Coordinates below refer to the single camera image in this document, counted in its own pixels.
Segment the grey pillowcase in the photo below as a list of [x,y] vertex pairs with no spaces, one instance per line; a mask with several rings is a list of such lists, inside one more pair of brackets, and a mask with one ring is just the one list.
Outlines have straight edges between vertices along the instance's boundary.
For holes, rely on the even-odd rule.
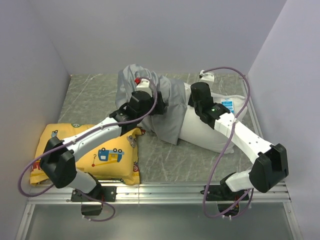
[[145,117],[140,126],[154,132],[158,139],[176,145],[187,110],[185,85],[182,80],[158,75],[138,64],[131,64],[118,72],[115,105],[119,108],[127,102],[136,90],[134,80],[138,77],[150,78],[157,91],[161,92],[165,103],[164,114]]

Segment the white pillow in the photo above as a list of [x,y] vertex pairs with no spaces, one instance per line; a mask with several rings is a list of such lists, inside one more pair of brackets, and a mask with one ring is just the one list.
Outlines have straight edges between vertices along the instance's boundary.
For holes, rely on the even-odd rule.
[[[211,96],[215,103],[232,102],[232,113],[236,115],[243,107],[246,98],[241,95],[222,95],[212,92]],[[186,107],[183,124],[179,138],[198,147],[220,153],[228,138],[216,130],[203,123],[196,115],[192,106]]]

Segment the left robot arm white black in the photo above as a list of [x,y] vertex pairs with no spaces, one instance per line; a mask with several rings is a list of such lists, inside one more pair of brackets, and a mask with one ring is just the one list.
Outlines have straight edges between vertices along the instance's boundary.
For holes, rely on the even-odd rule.
[[77,169],[76,162],[99,145],[133,130],[145,117],[164,114],[165,107],[160,91],[154,96],[142,90],[134,91],[129,102],[101,123],[63,140],[57,136],[50,138],[41,157],[40,168],[56,188],[70,187],[89,201],[102,200],[103,189],[97,178]]

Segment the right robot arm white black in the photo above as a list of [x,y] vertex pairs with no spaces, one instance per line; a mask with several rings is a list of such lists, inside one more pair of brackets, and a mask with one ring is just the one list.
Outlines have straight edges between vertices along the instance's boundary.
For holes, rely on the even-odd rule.
[[200,120],[230,138],[253,164],[251,170],[234,172],[223,178],[210,194],[219,201],[231,201],[242,190],[266,193],[289,175],[287,150],[282,144],[273,145],[260,138],[226,106],[214,102],[207,83],[196,82],[190,90],[195,114]]

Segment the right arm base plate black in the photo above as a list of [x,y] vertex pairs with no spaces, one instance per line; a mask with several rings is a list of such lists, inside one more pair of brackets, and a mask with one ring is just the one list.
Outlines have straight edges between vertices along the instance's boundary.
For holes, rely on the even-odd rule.
[[227,185],[210,185],[206,195],[206,201],[236,201],[244,195],[243,201],[249,200],[249,194],[245,190],[233,192]]

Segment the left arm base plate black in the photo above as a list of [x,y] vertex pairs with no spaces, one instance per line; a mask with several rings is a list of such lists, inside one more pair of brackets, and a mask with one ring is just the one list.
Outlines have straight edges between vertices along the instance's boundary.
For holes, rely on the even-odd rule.
[[90,193],[82,193],[81,191],[75,189],[72,191],[70,201],[71,202],[89,202],[90,198],[104,201],[104,202],[115,202],[117,195],[116,186],[102,186],[98,190],[92,190]]

